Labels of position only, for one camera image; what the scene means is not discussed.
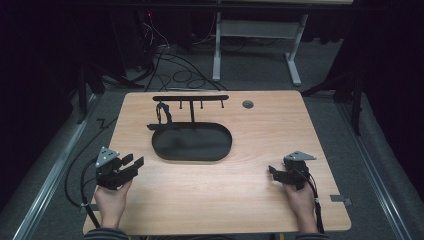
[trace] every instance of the sleeve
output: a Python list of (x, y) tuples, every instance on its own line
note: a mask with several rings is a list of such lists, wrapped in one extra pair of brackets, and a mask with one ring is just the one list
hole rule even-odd
[(306, 233), (296, 236), (296, 240), (329, 240), (330, 237), (322, 233)]
[(84, 240), (128, 240), (125, 232), (117, 228), (96, 228), (84, 235)]

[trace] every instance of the triangular metal bracket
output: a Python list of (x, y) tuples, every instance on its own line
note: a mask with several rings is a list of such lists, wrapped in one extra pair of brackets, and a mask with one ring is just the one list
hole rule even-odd
[(300, 151), (290, 153), (289, 155), (284, 157), (284, 160), (291, 160), (291, 161), (305, 161), (305, 160), (316, 160), (316, 159), (317, 159), (316, 157), (300, 152)]
[(99, 168), (119, 156), (119, 152), (102, 147), (97, 157), (96, 168)]

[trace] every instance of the person's arm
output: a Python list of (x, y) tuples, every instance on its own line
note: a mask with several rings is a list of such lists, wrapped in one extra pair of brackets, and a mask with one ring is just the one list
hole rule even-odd
[(102, 216), (102, 221), (100, 228), (93, 229), (85, 234), (84, 240), (128, 239), (127, 234), (119, 229), (119, 222), (125, 210), (127, 193), (131, 187), (131, 183), (132, 181), (125, 183), (119, 190), (109, 190), (100, 186), (97, 188), (94, 198)]
[(283, 184), (283, 186), (299, 225), (299, 235), (296, 237), (296, 240), (329, 239), (327, 235), (321, 234), (318, 231), (314, 214), (314, 193), (311, 186), (305, 183), (305, 187), (300, 190), (296, 190), (296, 187), (293, 185)]

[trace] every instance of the human hand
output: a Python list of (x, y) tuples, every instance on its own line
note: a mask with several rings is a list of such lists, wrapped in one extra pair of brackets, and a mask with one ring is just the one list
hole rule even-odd
[(122, 185), (119, 190), (110, 190), (99, 186), (94, 193), (97, 206), (102, 216), (101, 227), (118, 228), (127, 204), (127, 193), (132, 180)]
[(311, 186), (296, 190), (296, 186), (283, 184), (289, 196), (290, 206), (296, 214), (300, 233), (317, 233), (318, 229), (314, 217), (314, 193)]

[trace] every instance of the gray carpet floor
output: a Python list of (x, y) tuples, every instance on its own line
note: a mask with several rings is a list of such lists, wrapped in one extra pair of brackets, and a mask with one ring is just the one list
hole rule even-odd
[[(222, 54), (222, 72), (219, 83), (228, 90), (295, 89), (303, 91), (325, 79), (340, 47), (340, 43), (327, 45), (321, 45), (318, 42), (302, 43), (296, 56), (302, 86), (294, 87), (291, 84), (287, 66), (282, 60), (283, 53), (290, 49), (290, 42), (269, 43), (270, 40), (250, 39), (249, 43), (241, 48), (242, 45), (239, 42), (224, 42), (223, 49), (225, 51)], [(203, 90), (215, 89), (208, 82), (205, 85), (202, 85), (203, 81), (188, 83), (187, 79), (196, 80), (198, 76), (196, 74), (192, 76), (193, 74), (187, 72), (185, 67), (173, 63), (178, 62), (190, 67), (184, 60), (169, 54), (187, 59), (203, 75), (211, 78), (213, 49), (210, 45), (201, 45), (191, 51), (172, 46), (161, 55), (167, 60), (159, 62), (156, 73), (159, 77), (152, 79), (149, 91), (186, 89), (193, 86), (198, 86)], [(129, 70), (129, 76), (136, 74), (135, 71)], [(165, 88), (164, 83), (168, 81), (169, 84)], [(106, 93), (96, 97), (97, 104), (92, 106), (93, 109), (87, 119), (85, 130), (68, 159), (68, 165), (70, 161), (76, 159), (69, 175), (69, 192), (75, 201), (79, 201), (79, 179), (83, 166), (97, 156), (100, 147), (108, 146), (113, 134), (114, 124), (102, 130), (101, 121), (98, 119), (104, 119), (105, 123), (113, 121), (119, 115), (125, 94), (130, 91), (134, 90), (108, 85)], [(304, 98), (339, 190), (353, 203), (346, 206), (352, 221), (352, 228), (348, 231), (329, 232), (328, 234), (332, 239), (399, 239), (393, 231), (393, 226), (388, 221), (387, 214), (367, 175), (355, 138), (350, 134), (349, 125), (346, 124), (340, 113), (340, 105), (333, 102), (331, 95), (332, 92), (321, 92)], [(366, 96), (363, 96), (362, 105), (361, 139), (386, 183), (393, 202), (405, 220), (410, 239), (420, 239), (421, 236), (424, 236), (424, 226), (420, 221), (424, 217), (422, 202), (385, 142), (384, 135), (373, 118)], [(61, 149), (69, 142), (77, 117), (78, 111), (75, 111), (45, 149), (1, 213), (0, 239), (13, 238), (46, 176), (55, 164)], [(102, 131), (100, 135), (91, 141), (100, 131)], [(93, 168), (89, 169), (87, 176), (94, 176)], [(82, 226), (86, 214), (81, 213), (78, 208), (73, 207), (67, 201), (63, 185), (64, 179), (61, 179), (40, 221), (35, 224), (36, 228), (31, 239), (82, 238)], [(89, 183), (86, 187), (86, 194), (90, 199), (94, 188), (94, 182)], [(295, 234), (286, 233), (286, 239), (294, 239)], [(268, 239), (268, 236), (263, 234), (239, 235), (237, 239)]]

